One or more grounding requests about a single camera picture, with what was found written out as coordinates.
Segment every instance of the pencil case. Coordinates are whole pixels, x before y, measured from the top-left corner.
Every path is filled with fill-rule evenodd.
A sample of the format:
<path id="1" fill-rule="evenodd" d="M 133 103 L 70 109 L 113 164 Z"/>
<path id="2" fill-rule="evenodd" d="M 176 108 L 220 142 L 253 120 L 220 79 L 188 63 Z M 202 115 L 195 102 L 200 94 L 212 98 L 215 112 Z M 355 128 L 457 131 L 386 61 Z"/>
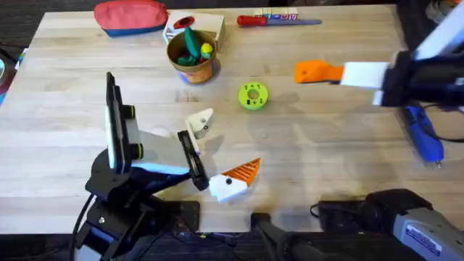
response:
<path id="1" fill-rule="evenodd" d="M 97 4 L 94 17 L 108 36 L 117 37 L 163 29 L 167 11 L 152 0 L 115 0 Z"/>

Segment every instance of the blue handle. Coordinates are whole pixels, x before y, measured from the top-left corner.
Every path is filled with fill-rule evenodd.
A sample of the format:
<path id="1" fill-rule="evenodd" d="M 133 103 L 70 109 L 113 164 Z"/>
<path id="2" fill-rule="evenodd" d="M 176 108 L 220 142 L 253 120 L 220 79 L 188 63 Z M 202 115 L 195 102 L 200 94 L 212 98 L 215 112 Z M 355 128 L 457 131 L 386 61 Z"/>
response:
<path id="1" fill-rule="evenodd" d="M 435 133 L 432 123 L 423 111 L 422 107 L 419 104 L 408 105 L 402 108 L 402 114 L 406 121 L 406 129 L 410 139 L 423 161 L 442 161 L 444 157 L 442 142 L 430 137 L 419 126 L 420 121 L 424 127 L 428 128 L 432 133 Z"/>

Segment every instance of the white box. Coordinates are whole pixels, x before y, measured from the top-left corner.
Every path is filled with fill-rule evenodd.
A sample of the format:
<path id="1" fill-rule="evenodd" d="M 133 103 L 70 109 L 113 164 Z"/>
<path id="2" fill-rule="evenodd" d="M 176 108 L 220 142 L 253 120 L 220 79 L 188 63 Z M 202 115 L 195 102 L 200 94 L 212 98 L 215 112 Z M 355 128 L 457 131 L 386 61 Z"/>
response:
<path id="1" fill-rule="evenodd" d="M 175 30 L 173 26 L 179 19 L 189 16 L 192 16 L 195 19 L 194 23 L 190 27 L 193 30 L 202 30 L 210 33 L 216 40 L 217 49 L 219 50 L 221 42 L 224 39 L 225 25 L 224 16 L 218 14 L 202 14 L 176 10 L 171 11 L 166 27 L 162 32 L 162 37 L 165 39 L 165 42 L 169 43 L 170 39 L 185 30 L 184 28 Z"/>

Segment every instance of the dark floor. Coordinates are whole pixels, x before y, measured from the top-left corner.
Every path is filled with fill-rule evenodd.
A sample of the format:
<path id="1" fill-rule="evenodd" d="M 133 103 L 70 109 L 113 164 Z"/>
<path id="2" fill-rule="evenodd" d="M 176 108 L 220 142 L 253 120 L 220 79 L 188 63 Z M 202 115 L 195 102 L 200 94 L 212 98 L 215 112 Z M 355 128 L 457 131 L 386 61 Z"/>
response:
<path id="1" fill-rule="evenodd" d="M 27 46 L 44 12 L 89 11 L 102 0 L 0 0 L 0 42 Z M 162 0 L 169 9 L 267 7 L 320 4 L 379 4 L 392 0 Z M 7 49 L 18 55 L 19 49 Z M 421 260 L 415 253 L 387 236 L 336 236 L 311 233 L 314 245 L 324 252 L 338 252 L 358 260 Z M 69 235 L 0 236 L 0 260 L 66 260 Z M 269 260 L 257 233 L 244 234 L 232 248 L 192 235 L 183 244 L 163 236 L 142 260 Z"/>
<path id="2" fill-rule="evenodd" d="M 326 253 L 342 254 L 359 261 L 423 260 L 412 250 L 387 236 L 343 236 L 324 233 L 309 233 L 309 235 L 314 246 L 319 250 Z M 66 260 L 68 238 L 68 235 L 0 236 L 0 260 Z M 269 260 L 265 245 L 258 233 L 244 234 L 237 239 L 236 247 L 209 239 L 198 239 L 192 235 L 184 236 L 182 239 L 185 243 L 181 243 L 169 235 L 164 235 L 141 260 Z M 140 251 L 137 253 L 142 252 L 145 248 L 146 244 L 140 246 Z"/>

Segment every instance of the sticker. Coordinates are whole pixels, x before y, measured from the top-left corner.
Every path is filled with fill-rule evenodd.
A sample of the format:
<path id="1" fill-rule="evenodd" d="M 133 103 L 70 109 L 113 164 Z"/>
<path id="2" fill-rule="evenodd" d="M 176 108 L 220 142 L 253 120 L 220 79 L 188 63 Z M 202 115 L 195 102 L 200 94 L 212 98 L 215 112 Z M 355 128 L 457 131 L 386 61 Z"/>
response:
<path id="1" fill-rule="evenodd" d="M 417 242 L 425 246 L 430 252 L 434 253 L 437 257 L 442 253 L 442 246 L 437 244 L 433 239 L 429 238 L 427 235 L 419 231 L 417 228 L 407 225 L 406 234 Z"/>

